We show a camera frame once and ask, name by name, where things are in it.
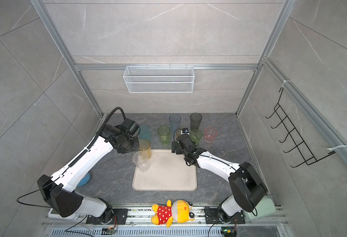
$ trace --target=pink plastic cup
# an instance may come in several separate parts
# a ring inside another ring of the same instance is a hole
[[[206,142],[212,142],[217,136],[217,130],[214,127],[207,127],[205,129],[204,139]]]

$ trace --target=marble wall tile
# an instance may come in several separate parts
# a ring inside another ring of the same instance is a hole
[[[244,56],[73,56],[76,63],[258,63],[260,55]]]
[[[194,89],[246,89],[252,70],[196,70]]]
[[[260,55],[281,6],[46,4],[72,55],[84,56]]]
[[[240,120],[267,187],[275,196],[275,204],[283,207],[294,235],[321,237],[274,140],[250,99]]]
[[[0,35],[38,17],[29,0],[0,0]]]
[[[1,36],[0,41],[44,91],[68,67],[40,19]]]
[[[0,42],[0,137],[42,93]]]
[[[127,90],[124,71],[82,71],[91,89]],[[251,79],[251,70],[196,70],[194,89],[245,89]]]
[[[347,141],[347,50],[289,19],[271,59]]]
[[[127,90],[123,70],[85,70],[81,73],[91,89]]]
[[[77,117],[73,121],[72,125],[76,128],[79,134],[86,140],[86,142],[89,142],[93,138],[94,130],[98,121],[99,117],[97,113],[93,109],[93,106],[91,105],[89,100],[86,100]]]
[[[347,48],[347,0],[298,0],[291,17]]]
[[[45,93],[70,122],[75,120],[86,101],[86,95],[70,69],[66,69]]]
[[[44,3],[88,3],[88,0],[43,0]],[[90,3],[150,4],[150,3],[283,3],[284,0],[91,0]]]
[[[92,92],[103,112],[110,112],[116,104],[130,113],[234,113],[244,89],[194,90],[191,93],[129,93],[128,90]]]
[[[278,142],[284,140],[286,130],[283,124],[276,129],[271,128],[271,126],[275,127],[280,122],[277,115],[272,116],[270,119],[265,118],[273,112],[273,107],[280,96],[278,93],[279,88],[280,83],[272,77],[270,72],[264,70],[252,91],[251,100],[280,151],[321,235],[347,236],[347,167],[337,154],[309,166],[303,164],[297,168],[290,167],[303,161],[301,155],[296,149],[290,153],[283,152],[292,149],[294,143],[290,137],[284,143]],[[281,96],[280,105],[306,141],[313,155],[317,159],[326,156],[329,152],[327,150],[329,144],[295,105],[286,91]],[[292,126],[288,121],[285,124],[289,129]],[[291,135],[297,136],[296,132],[292,132]],[[306,146],[300,145],[299,147],[304,157],[312,157]]]
[[[38,178],[43,174],[49,176],[62,168],[75,157],[85,145],[86,141],[80,136],[76,129],[71,126]],[[35,181],[30,190],[34,191],[37,189],[39,189],[39,187]],[[24,202],[41,206],[47,205],[40,192],[26,196]],[[40,228],[40,224],[46,217],[48,211],[49,209],[43,207],[21,205],[7,227],[3,237],[36,236],[35,232]]]
[[[71,124],[43,94],[0,139],[0,235]]]

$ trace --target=red polka dot shirt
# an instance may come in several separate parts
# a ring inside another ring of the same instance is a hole
[[[159,206],[157,209],[157,217],[159,218],[159,225],[166,224],[172,215],[171,207]]]

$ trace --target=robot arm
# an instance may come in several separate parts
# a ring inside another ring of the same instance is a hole
[[[207,169],[230,183],[233,196],[225,199],[218,207],[218,214],[227,220],[235,213],[245,210],[252,212],[267,193],[267,187],[251,164],[232,163],[221,159],[203,148],[197,148],[184,133],[172,142],[172,153],[183,154],[187,165]]]
[[[115,127],[106,124],[118,109],[122,112],[123,123]],[[62,217],[81,213],[98,217],[102,223],[109,222],[112,217],[112,206],[109,203],[81,195],[74,190],[85,174],[113,149],[120,154],[139,150],[139,141],[135,136],[138,128],[136,122],[124,116],[120,107],[115,108],[106,117],[91,142],[78,155],[50,177],[43,175],[38,179],[44,201]]]
[[[118,109],[122,112],[123,123],[117,126],[106,124]],[[113,149],[120,154],[139,150],[136,137],[138,128],[136,122],[124,116],[120,107],[115,108],[80,154],[51,176],[43,175],[38,179],[44,201],[62,217],[81,213],[94,216],[101,223],[108,223],[113,216],[112,206],[100,198],[81,195],[75,192],[75,188],[85,174]],[[172,144],[172,152],[184,154],[187,165],[207,169],[230,183],[233,196],[218,207],[223,220],[242,209],[252,212],[267,192],[266,186],[249,163],[231,163],[203,148],[196,148],[187,134],[177,137],[177,142]]]

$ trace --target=white wire basket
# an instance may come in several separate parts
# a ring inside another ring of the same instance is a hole
[[[123,78],[130,93],[193,92],[192,66],[128,66]]]

